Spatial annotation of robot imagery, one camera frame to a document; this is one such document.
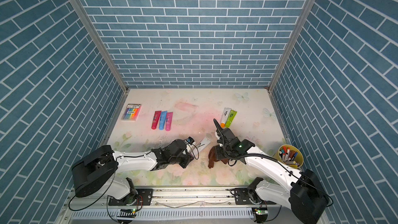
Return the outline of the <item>white pink-capped toothpaste tube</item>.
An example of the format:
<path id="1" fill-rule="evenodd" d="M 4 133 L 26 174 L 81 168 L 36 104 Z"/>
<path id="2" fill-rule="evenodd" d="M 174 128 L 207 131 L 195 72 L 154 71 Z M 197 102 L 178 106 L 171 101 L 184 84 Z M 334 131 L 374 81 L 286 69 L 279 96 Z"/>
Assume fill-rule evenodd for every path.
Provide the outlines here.
<path id="1" fill-rule="evenodd" d="M 209 144 L 210 144 L 210 139 L 208 138 L 203 138 L 202 141 L 200 141 L 199 143 L 197 142 L 193 142 L 193 144 L 188 145 L 188 152 L 191 155 L 199 155 L 200 152 L 205 149 Z"/>

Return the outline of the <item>brown wiping cloth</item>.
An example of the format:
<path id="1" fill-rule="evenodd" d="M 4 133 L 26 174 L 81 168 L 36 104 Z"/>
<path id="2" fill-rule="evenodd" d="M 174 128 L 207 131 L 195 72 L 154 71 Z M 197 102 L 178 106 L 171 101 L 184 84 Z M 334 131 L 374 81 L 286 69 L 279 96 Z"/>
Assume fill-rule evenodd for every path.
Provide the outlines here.
<path id="1" fill-rule="evenodd" d="M 224 164 L 228 164 L 229 159 L 223 156 L 223 149 L 220 146 L 214 146 L 210 149 L 208 154 L 208 168 L 211 169 L 214 167 L 215 162 L 222 161 Z"/>

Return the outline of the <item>magenta toothpaste tube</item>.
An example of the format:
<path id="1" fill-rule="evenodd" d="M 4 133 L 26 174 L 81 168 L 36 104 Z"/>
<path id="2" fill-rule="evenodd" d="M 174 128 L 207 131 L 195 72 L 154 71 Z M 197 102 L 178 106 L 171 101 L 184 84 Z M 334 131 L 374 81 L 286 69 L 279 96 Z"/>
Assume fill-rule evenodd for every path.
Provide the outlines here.
<path id="1" fill-rule="evenodd" d="M 165 121 L 165 130 L 170 131 L 173 119 L 173 112 L 167 112 Z"/>

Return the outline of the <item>blue toothpaste tube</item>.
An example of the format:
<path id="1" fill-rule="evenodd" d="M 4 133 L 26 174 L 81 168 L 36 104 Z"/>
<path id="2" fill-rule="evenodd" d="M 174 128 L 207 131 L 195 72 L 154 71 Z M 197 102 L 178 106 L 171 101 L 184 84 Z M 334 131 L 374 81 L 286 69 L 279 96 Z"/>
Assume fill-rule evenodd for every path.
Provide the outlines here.
<path id="1" fill-rule="evenodd" d="M 167 111 L 162 111 L 159 119 L 159 130 L 163 130 L 166 122 Z"/>

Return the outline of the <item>red toothpaste tube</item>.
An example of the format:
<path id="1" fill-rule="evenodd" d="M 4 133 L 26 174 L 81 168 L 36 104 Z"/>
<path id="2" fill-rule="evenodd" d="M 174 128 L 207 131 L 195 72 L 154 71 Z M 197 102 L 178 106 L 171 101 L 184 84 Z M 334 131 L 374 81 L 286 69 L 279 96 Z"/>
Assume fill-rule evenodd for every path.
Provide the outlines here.
<path id="1" fill-rule="evenodd" d="M 161 111 L 155 111 L 154 112 L 152 125 L 151 125 L 151 128 L 153 130 L 155 130 L 157 128 L 157 125 L 158 125 L 159 120 L 160 120 L 161 113 L 162 113 Z"/>

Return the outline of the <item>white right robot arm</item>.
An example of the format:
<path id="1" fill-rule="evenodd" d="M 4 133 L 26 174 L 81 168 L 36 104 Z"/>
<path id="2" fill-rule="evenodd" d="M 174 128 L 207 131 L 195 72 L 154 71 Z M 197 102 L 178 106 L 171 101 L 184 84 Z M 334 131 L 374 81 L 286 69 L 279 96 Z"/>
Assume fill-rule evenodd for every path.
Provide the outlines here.
<path id="1" fill-rule="evenodd" d="M 234 197 L 237 205 L 252 203 L 265 206 L 266 202 L 271 201 L 292 210 L 304 224 L 316 224 L 324 210 L 332 205 L 332 199 L 313 171 L 294 169 L 265 154 L 251 141 L 240 141 L 230 129 L 223 129 L 220 125 L 216 128 L 216 160 L 240 161 L 275 181 L 271 184 L 257 177 L 246 188 L 236 188 Z"/>

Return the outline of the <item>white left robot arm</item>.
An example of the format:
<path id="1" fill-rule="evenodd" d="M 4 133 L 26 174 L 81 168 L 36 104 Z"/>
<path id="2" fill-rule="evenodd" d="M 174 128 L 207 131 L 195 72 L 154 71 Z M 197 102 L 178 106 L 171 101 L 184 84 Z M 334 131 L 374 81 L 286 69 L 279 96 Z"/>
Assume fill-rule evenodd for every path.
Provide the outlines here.
<path id="1" fill-rule="evenodd" d="M 188 146 L 194 139 L 174 140 L 164 148 L 154 148 L 145 152 L 114 151 L 110 145 L 104 145 L 91 152 L 72 167 L 75 196 L 83 198 L 96 192 L 105 193 L 117 200 L 134 193 L 132 180 L 116 178 L 117 173 L 144 170 L 156 171 L 168 165 L 178 164 L 183 169 L 194 160 L 188 152 Z"/>

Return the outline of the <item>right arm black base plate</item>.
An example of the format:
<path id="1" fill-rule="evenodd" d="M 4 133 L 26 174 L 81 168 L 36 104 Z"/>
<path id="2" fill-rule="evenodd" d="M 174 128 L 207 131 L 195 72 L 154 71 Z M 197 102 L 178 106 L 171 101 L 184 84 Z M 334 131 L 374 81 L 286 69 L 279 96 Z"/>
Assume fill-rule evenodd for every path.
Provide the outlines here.
<path id="1" fill-rule="evenodd" d="M 234 188 L 230 191 L 233 195 L 236 205 L 275 205 L 275 202 L 264 201 L 255 193 L 254 190 L 248 188 Z"/>

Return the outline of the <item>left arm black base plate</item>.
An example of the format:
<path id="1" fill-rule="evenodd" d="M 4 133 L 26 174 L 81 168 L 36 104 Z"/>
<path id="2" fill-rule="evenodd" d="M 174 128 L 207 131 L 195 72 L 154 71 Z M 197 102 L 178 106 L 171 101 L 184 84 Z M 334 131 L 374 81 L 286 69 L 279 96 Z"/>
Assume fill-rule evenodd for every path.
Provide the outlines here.
<path id="1" fill-rule="evenodd" d="M 110 197 L 108 205 L 109 206 L 130 206 L 130 205 L 149 206 L 151 204 L 152 196 L 153 196 L 153 189 L 150 188 L 137 189 L 136 193 L 129 193 L 121 200 L 117 200 L 113 197 Z"/>

